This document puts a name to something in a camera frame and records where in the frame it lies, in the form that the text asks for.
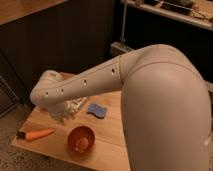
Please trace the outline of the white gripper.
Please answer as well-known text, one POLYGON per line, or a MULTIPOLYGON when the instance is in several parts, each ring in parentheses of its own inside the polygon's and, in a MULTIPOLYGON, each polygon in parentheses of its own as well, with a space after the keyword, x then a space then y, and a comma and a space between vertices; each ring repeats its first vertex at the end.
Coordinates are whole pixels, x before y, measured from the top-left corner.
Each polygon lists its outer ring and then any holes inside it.
POLYGON ((75 113, 86 103, 87 97, 65 101, 54 104, 48 108, 51 116, 55 117, 59 124, 64 124, 66 120, 74 117, 75 113))

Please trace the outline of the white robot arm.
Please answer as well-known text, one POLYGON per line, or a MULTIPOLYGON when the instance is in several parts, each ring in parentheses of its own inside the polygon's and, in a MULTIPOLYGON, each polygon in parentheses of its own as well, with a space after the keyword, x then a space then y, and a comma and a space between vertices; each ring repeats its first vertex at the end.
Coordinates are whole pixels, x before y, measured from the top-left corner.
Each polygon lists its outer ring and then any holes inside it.
POLYGON ((209 171, 211 100, 205 80, 178 49, 156 44, 63 80, 42 74, 30 100, 53 113, 71 99, 121 93, 131 171, 209 171))

